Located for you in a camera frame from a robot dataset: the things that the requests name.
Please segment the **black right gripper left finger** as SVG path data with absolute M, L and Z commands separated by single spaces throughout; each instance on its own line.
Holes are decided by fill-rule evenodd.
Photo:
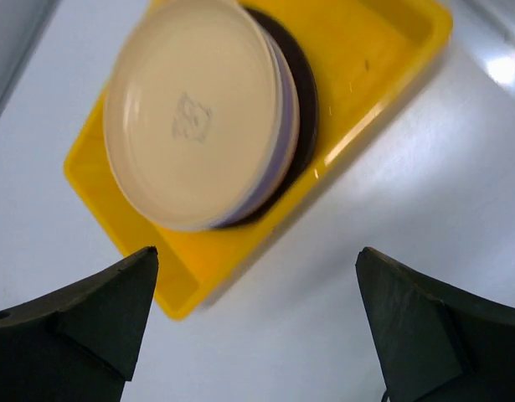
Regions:
M 157 282 L 145 247 L 0 311 L 0 401 L 118 401 L 132 380 Z

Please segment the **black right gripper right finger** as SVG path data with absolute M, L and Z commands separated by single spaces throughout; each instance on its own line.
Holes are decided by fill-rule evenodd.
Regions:
M 515 308 L 366 247 L 358 286 L 384 401 L 515 401 Z

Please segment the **cream bear plate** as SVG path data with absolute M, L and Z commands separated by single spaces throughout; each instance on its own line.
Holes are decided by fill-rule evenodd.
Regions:
M 162 227 L 198 231 L 236 213 L 276 144 L 276 66 L 233 1 L 169 1 L 115 63 L 106 152 L 129 203 Z

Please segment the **yellow plastic bin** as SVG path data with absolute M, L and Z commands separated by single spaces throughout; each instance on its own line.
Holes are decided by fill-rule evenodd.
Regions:
M 157 248 L 155 297 L 172 319 L 218 298 L 358 152 L 376 122 L 445 49 L 451 11 L 437 1 L 251 1 L 281 23 L 314 74 L 319 103 L 315 152 L 263 217 L 230 229 L 186 234 L 148 222 L 112 177 L 98 100 L 64 162 L 64 175 L 123 255 Z

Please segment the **purple plate far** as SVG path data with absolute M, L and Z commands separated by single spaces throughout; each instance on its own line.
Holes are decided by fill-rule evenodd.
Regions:
M 278 64 L 279 81 L 281 82 L 282 106 L 277 129 L 278 136 L 271 159 L 258 186 L 242 206 L 223 222 L 223 227 L 236 225 L 271 198 L 286 177 L 296 151 L 300 129 L 300 106 L 296 84 L 278 43 L 268 33 L 265 34 L 265 38 L 270 52 Z

